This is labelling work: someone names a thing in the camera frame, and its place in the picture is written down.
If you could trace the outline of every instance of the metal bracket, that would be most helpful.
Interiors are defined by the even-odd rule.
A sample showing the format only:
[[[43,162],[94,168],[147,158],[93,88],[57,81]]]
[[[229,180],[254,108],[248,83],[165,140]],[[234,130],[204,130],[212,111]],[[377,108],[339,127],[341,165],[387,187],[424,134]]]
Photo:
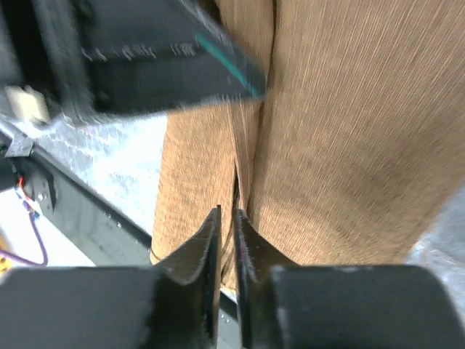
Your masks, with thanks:
[[[34,198],[39,203],[42,212],[52,213],[56,198],[53,190],[53,182],[41,172],[34,172],[31,176]]]
[[[16,135],[8,147],[5,158],[28,157],[34,146],[34,141],[25,135]]]

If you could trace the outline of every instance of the brown fabric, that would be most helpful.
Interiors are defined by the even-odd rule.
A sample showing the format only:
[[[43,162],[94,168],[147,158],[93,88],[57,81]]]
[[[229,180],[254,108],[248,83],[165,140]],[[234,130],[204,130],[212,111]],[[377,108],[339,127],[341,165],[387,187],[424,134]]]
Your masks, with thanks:
[[[275,21],[251,12],[258,6]],[[219,9],[270,67],[268,96],[261,109],[169,118],[154,252],[169,254],[217,203],[227,236],[235,161],[240,205],[293,260],[400,262],[465,173],[465,2],[221,0]],[[229,288],[231,253],[228,244]]]

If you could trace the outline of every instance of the red wire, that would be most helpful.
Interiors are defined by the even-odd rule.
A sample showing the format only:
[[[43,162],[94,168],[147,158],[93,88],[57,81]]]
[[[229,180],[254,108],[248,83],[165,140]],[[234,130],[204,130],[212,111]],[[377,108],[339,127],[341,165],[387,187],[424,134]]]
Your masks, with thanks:
[[[26,190],[24,190],[24,176],[21,176],[20,177],[20,181],[18,182],[18,187],[20,187],[21,191],[23,192],[24,196],[28,199],[28,200],[31,200],[32,199],[29,197],[29,195],[26,193]]]
[[[23,182],[24,182],[24,180],[20,179],[18,185],[21,186],[23,184]],[[22,201],[23,201],[24,208],[28,211],[29,221],[31,223],[31,227],[33,229],[33,232],[36,235],[37,242],[39,243],[39,247],[41,248],[42,257],[44,258],[44,261],[42,263],[33,262],[31,260],[27,260],[25,258],[22,258],[22,257],[18,256],[17,254],[11,253],[11,252],[6,251],[4,249],[0,249],[0,257],[5,257],[5,258],[8,258],[10,260],[14,260],[16,262],[20,262],[20,263],[26,264],[26,265],[36,265],[36,266],[39,266],[39,267],[40,266],[46,266],[49,263],[49,256],[47,254],[47,250],[45,249],[44,242],[42,241],[42,237],[41,237],[41,235],[39,233],[39,230],[37,229],[36,217],[35,217],[34,210],[29,206],[29,204],[24,199],[22,199]]]

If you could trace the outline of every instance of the electrical cable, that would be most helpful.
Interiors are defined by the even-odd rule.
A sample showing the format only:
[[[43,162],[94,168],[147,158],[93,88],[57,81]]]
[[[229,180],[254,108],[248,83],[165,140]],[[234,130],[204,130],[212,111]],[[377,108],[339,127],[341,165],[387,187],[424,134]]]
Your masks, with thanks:
[[[29,198],[26,195],[26,193],[25,193],[25,191],[23,189],[23,183],[24,183],[24,178],[21,177],[20,181],[18,183],[18,188],[24,194],[26,199],[21,198],[19,196],[19,194],[18,194],[18,197],[20,197],[23,200],[23,206],[26,209],[26,211],[28,212],[29,222],[31,223],[32,230],[33,230],[34,234],[36,235],[37,242],[39,243],[39,246],[40,246],[40,249],[41,249],[41,252],[42,252],[43,262],[42,263],[33,262],[31,260],[27,260],[27,259],[25,259],[23,257],[20,257],[17,254],[5,251],[4,249],[0,249],[0,257],[9,258],[10,260],[13,260],[15,262],[19,262],[19,263],[22,263],[22,264],[25,264],[25,265],[36,266],[36,267],[44,267],[44,266],[47,266],[48,263],[49,263],[49,256],[47,254],[47,250],[45,249],[44,242],[42,241],[42,237],[41,237],[41,235],[39,233],[39,230],[37,229],[37,225],[36,225],[36,218],[38,217],[37,212],[28,203],[28,199],[31,200],[31,198]]]

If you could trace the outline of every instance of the gray surface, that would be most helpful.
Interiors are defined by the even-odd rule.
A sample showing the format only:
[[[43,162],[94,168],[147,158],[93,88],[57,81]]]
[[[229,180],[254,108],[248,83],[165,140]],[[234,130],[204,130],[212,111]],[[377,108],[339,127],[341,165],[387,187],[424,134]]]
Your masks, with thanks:
[[[45,132],[26,124],[17,126],[151,232],[165,115],[82,128],[60,121]],[[465,322],[465,187],[445,205],[407,262],[429,268],[442,280]]]
[[[239,325],[222,310],[218,318],[218,349],[239,349],[240,332]]]

